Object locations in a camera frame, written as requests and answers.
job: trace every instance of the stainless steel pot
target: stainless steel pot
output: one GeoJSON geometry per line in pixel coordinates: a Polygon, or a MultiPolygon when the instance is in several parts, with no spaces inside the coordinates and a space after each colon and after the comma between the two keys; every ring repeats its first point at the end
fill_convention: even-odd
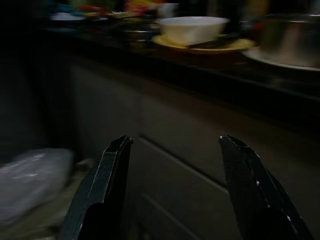
{"type": "Polygon", "coordinates": [[[260,52],[269,61],[320,68],[320,15],[276,14],[264,18],[260,52]]]}

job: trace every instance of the white plate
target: white plate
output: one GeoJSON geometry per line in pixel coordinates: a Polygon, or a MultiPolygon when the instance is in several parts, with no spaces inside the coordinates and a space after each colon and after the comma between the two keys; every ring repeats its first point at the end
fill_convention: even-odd
{"type": "Polygon", "coordinates": [[[270,64],[270,65],[282,67],[282,68],[299,69],[299,70],[307,70],[307,71],[320,71],[320,68],[318,68],[318,67],[288,65],[288,64],[278,63],[278,62],[264,59],[260,54],[260,49],[258,46],[251,47],[248,50],[243,51],[242,54],[245,55],[249,59],[252,59],[252,60],[255,60],[258,62],[262,62],[265,64],[270,64]]]}

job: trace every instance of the plastic bag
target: plastic bag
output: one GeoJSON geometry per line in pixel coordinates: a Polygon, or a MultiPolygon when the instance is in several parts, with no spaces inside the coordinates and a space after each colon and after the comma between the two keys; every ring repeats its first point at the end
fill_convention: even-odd
{"type": "Polygon", "coordinates": [[[30,150],[0,168],[0,224],[53,199],[66,183],[72,157],[67,149],[30,150]]]}

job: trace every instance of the cabinet door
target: cabinet door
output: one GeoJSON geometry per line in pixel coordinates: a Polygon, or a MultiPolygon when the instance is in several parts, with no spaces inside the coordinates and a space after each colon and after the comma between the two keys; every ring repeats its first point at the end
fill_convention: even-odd
{"type": "MultiPolygon", "coordinates": [[[[241,239],[225,188],[142,138],[132,146],[130,161],[131,189],[149,196],[195,236],[241,239]]],[[[146,206],[135,205],[141,215],[148,214],[146,206]]]]}
{"type": "Polygon", "coordinates": [[[98,159],[106,144],[138,131],[137,77],[97,62],[72,58],[73,101],[84,157],[98,159]]]}

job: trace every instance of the dish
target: dish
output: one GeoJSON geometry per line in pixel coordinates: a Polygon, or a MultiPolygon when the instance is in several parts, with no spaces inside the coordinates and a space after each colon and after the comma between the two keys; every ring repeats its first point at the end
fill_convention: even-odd
{"type": "Polygon", "coordinates": [[[170,42],[186,46],[215,40],[228,21],[213,16],[182,16],[164,18],[158,23],[170,42]]]}
{"type": "Polygon", "coordinates": [[[318,67],[311,67],[311,66],[296,66],[296,65],[288,65],[283,63],[274,62],[271,60],[267,60],[262,57],[260,47],[252,47],[247,49],[246,51],[242,52],[243,55],[245,55],[247,58],[262,62],[265,64],[270,64],[282,68],[289,68],[289,69],[298,69],[298,70],[307,70],[307,71],[320,71],[320,68],[318,67]]]}
{"type": "Polygon", "coordinates": [[[232,42],[226,48],[216,48],[216,49],[200,49],[200,48],[188,48],[184,45],[178,45],[175,43],[170,42],[166,36],[164,35],[157,35],[152,38],[152,41],[156,44],[161,46],[165,46],[171,48],[175,51],[185,52],[185,53],[192,53],[192,54],[225,54],[234,51],[240,51],[244,49],[251,48],[255,45],[254,41],[248,39],[238,39],[232,42]]]}

